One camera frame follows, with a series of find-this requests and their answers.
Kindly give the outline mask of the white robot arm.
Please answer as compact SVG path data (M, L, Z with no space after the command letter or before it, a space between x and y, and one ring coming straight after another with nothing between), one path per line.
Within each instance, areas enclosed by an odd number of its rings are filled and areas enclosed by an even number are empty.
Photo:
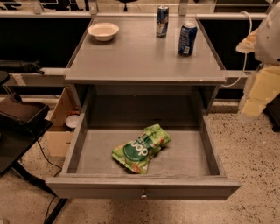
M249 122L280 94L280 2L236 50L254 53L255 59L262 63L262 67L247 78L239 103L239 119Z

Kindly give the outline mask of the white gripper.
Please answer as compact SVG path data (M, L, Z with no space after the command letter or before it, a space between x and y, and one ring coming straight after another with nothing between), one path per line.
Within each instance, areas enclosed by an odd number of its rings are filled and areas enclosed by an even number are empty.
M280 94L280 66L264 66L248 77L237 117L242 122L256 119Z

